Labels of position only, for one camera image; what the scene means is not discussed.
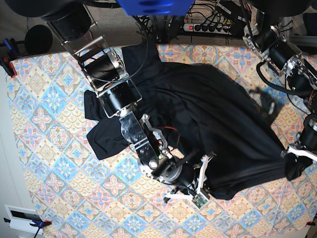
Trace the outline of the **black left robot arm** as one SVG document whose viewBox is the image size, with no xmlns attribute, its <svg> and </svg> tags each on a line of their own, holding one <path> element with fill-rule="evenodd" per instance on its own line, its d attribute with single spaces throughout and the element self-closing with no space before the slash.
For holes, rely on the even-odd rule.
<svg viewBox="0 0 317 238">
<path fill-rule="evenodd" d="M 287 95 L 303 99 L 310 114 L 304 120 L 304 129 L 297 141 L 290 144 L 287 154 L 307 157 L 317 162 L 317 71 L 302 57 L 301 50 L 286 38 L 278 26 L 285 17 L 303 13 L 312 4 L 310 0 L 250 0 L 255 7 L 255 22 L 247 16 L 244 1 L 240 1 L 246 22 L 244 42 L 259 58 L 256 71 L 269 87 Z M 277 75 L 284 76 L 285 86 L 268 81 L 261 72 L 267 64 Z"/>
</svg>

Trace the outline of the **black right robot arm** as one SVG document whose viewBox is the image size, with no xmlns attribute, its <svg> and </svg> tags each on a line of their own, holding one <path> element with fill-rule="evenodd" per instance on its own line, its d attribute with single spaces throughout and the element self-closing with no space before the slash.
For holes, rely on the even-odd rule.
<svg viewBox="0 0 317 238">
<path fill-rule="evenodd" d="M 108 118 L 118 117 L 124 139 L 131 143 L 144 175 L 173 186 L 164 200 L 184 199 L 201 208 L 210 201 L 205 174 L 214 153 L 191 163 L 194 150 L 184 158 L 173 156 L 162 131 L 140 115 L 142 95 L 119 55 L 108 47 L 105 35 L 89 7 L 117 8 L 117 3 L 95 0 L 9 0 L 7 5 L 25 17 L 39 17 L 75 58 Z"/>
</svg>

